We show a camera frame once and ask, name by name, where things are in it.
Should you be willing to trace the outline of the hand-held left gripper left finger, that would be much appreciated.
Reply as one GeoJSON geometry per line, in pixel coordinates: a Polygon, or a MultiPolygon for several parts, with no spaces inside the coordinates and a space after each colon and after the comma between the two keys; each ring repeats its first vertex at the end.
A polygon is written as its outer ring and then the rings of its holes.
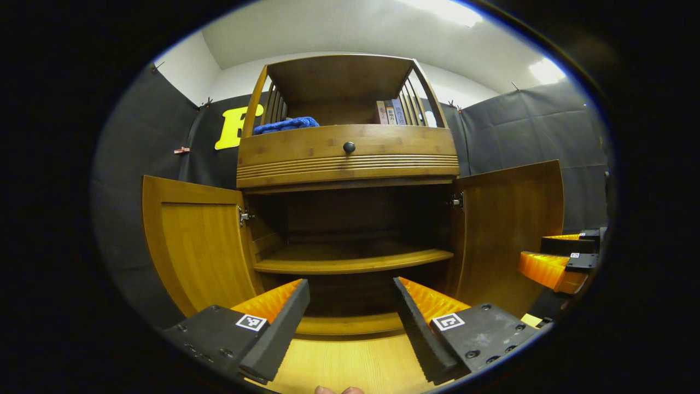
{"type": "Polygon", "coordinates": [[[266,385],[277,376],[309,303],[308,280],[294,280],[234,307],[209,306],[162,335],[220,375],[266,385]]]}

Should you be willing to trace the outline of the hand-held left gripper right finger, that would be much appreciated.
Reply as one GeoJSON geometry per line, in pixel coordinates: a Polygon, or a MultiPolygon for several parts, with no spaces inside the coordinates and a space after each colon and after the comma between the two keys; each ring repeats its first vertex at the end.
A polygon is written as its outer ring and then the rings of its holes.
{"type": "Polygon", "coordinates": [[[435,386],[490,368],[549,325],[532,325],[495,303],[470,306],[405,277],[392,279],[398,317],[425,379],[435,386]]]}

